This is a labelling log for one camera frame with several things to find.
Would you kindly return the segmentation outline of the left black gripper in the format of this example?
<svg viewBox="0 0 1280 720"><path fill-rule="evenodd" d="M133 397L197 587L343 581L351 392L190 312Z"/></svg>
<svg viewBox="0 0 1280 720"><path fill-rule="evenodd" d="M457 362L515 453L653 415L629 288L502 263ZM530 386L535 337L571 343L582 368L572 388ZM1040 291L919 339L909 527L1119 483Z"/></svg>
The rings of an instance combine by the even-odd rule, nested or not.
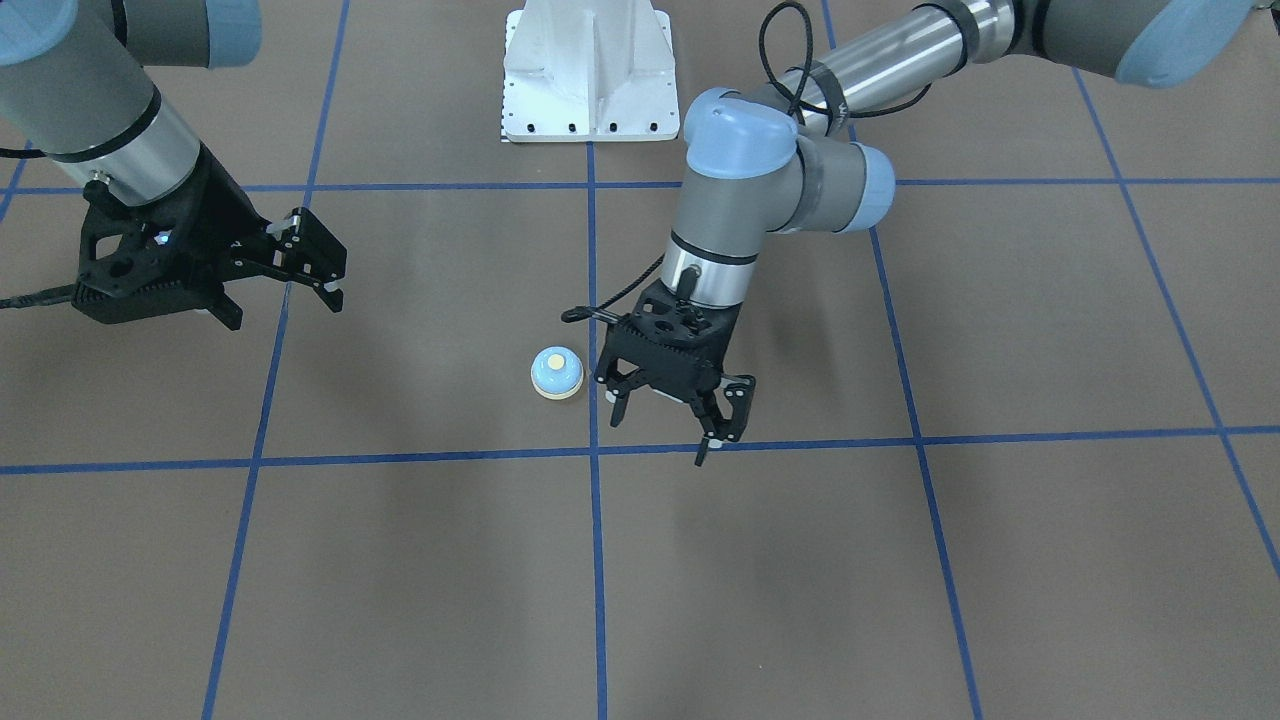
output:
<svg viewBox="0 0 1280 720"><path fill-rule="evenodd" d="M645 386L690 404L701 427L694 459L700 468L712 448L741 441L756 388L754 375L722 375L724 355L724 341L677 348L649 340L608 340L594 378L612 406L609 425L621 425L630 395Z"/></svg>

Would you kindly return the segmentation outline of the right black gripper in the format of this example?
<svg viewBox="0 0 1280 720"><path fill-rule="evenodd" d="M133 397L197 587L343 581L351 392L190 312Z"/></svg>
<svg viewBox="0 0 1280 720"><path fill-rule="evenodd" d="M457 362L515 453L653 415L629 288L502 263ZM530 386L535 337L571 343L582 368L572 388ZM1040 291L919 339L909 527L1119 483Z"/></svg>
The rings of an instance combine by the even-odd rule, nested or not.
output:
<svg viewBox="0 0 1280 720"><path fill-rule="evenodd" d="M174 222L183 283L200 301L215 301L215 318L228 329L241 328L243 310L224 284L250 277L311 287L332 313L342 310L346 246L308 208L268 224L206 146L161 206L164 219Z"/></svg>

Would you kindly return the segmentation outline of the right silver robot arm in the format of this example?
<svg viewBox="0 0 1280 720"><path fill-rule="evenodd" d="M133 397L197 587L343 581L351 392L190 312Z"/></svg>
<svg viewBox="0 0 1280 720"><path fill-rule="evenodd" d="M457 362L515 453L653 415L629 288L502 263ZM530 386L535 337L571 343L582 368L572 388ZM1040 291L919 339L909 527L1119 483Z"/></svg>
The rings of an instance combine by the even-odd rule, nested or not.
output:
<svg viewBox="0 0 1280 720"><path fill-rule="evenodd" d="M3 300L70 304L102 324L205 311L230 331L228 282L268 277L343 309L344 245L307 208L262 218L148 67L243 67L262 42L256 1L5 1L3 117L88 208L69 284Z"/></svg>

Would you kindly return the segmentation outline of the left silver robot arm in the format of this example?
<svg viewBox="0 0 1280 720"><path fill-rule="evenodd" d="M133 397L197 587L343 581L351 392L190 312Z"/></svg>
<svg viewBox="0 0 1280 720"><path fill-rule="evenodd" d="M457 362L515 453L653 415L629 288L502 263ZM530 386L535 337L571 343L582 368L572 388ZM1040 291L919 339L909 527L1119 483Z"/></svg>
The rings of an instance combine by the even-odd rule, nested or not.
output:
<svg viewBox="0 0 1280 720"><path fill-rule="evenodd" d="M620 427L649 389L687 407L696 462L748 429L754 377L726 355L771 234L878 225L897 187L890 158L856 142L859 120L905 111L968 67L1033 56L1142 88L1203 70L1260 1L919 1L906 15L786 70L759 47L763 86L709 88L684 117L686 172L663 254L632 283L626 313L576 307L605 324L593 379Z"/></svg>

